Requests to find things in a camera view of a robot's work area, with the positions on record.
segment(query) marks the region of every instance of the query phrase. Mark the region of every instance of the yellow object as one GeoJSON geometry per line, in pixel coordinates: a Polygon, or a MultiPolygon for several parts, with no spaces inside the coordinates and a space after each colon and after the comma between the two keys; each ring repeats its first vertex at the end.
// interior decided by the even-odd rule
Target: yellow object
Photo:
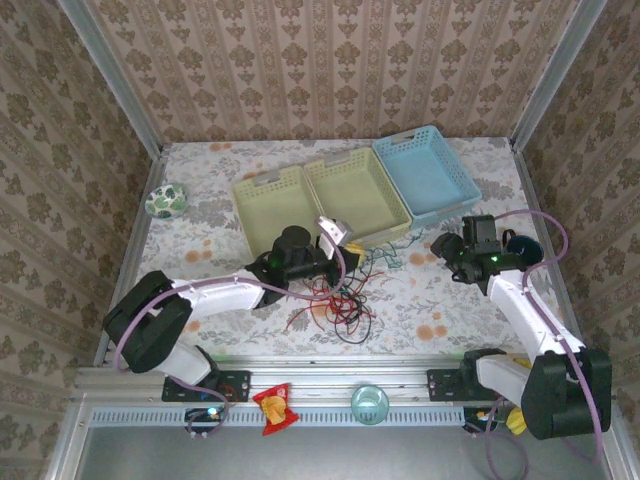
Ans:
{"type": "Polygon", "coordinates": [[[286,407],[287,404],[284,398],[278,396],[266,397],[260,403],[260,408],[262,408],[262,411],[273,425],[284,422],[284,410],[286,407]]]}
{"type": "Polygon", "coordinates": [[[516,362],[519,365],[522,365],[524,368],[528,368],[529,370],[531,370],[532,365],[531,362],[529,360],[527,360],[526,358],[514,358],[513,359],[514,362],[516,362]]]}
{"type": "Polygon", "coordinates": [[[520,435],[527,429],[527,424],[524,421],[521,408],[514,408],[511,410],[511,413],[507,418],[507,427],[514,435],[520,435]]]}
{"type": "Polygon", "coordinates": [[[360,258],[358,258],[358,267],[361,267],[364,262],[365,249],[356,243],[347,243],[345,248],[347,249],[347,252],[360,255],[360,258]]]}

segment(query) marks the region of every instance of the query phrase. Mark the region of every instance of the small ceramic bowl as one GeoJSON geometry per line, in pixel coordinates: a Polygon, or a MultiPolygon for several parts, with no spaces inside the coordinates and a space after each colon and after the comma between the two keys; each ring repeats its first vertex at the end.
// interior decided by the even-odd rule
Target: small ceramic bowl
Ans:
{"type": "Polygon", "coordinates": [[[168,220],[179,217],[187,209],[187,189],[179,183],[156,188],[144,202],[145,211],[153,218],[168,220]]]}

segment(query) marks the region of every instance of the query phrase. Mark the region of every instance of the green basket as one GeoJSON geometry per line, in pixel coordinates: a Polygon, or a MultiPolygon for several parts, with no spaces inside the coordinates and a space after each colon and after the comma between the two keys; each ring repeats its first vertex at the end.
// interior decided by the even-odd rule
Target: green basket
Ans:
{"type": "Polygon", "coordinates": [[[233,185],[240,223],[254,257],[271,251],[282,230],[300,225],[313,237],[320,234],[316,221],[322,215],[302,167],[275,170],[233,185]]]}
{"type": "Polygon", "coordinates": [[[347,223],[352,242],[371,248],[402,237],[411,216],[371,148],[304,166],[324,215],[347,223]]]}

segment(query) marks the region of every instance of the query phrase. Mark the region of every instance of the damask wallpaper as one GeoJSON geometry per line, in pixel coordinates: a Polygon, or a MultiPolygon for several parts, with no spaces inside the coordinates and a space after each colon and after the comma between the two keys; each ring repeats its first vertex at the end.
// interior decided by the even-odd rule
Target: damask wallpaper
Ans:
{"type": "Polygon", "coordinates": [[[87,0],[163,141],[506,136],[577,0],[87,0]]]}
{"type": "Polygon", "coordinates": [[[640,451],[640,2],[609,0],[524,154],[543,208],[569,229],[571,301],[611,355],[640,451]]]}
{"type": "Polygon", "coordinates": [[[38,478],[149,160],[53,1],[0,0],[0,478],[38,478]]]}

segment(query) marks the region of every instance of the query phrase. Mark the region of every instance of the patterned tablecloth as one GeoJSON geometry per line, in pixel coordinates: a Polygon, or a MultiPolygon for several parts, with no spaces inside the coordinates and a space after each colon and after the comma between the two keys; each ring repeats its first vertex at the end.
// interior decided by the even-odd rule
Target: patterned tablecloth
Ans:
{"type": "MultiPolygon", "coordinates": [[[[165,180],[187,186],[189,203],[177,219],[153,220],[138,278],[161,269],[169,278],[198,279],[231,273],[253,258],[235,213],[231,185],[243,178],[327,154],[370,145],[368,140],[186,143],[171,148],[165,180]]],[[[516,165],[506,139],[449,139],[483,193],[474,214],[497,215],[526,208],[516,165]]],[[[505,219],[499,228],[536,236],[529,216],[505,219]]],[[[410,232],[394,245],[398,265],[374,262],[364,289],[376,315],[363,345],[349,345],[328,328],[323,308],[320,329],[308,311],[288,330],[287,322],[308,302],[282,299],[268,308],[225,312],[190,321],[183,338],[214,355],[330,356],[459,354],[483,346],[508,352],[524,349],[504,315],[476,286],[454,283],[429,246],[442,232],[460,233],[460,218],[410,232]]],[[[560,315],[548,273],[535,275],[542,298],[560,315]]],[[[305,291],[304,285],[293,286],[305,291]]]]}

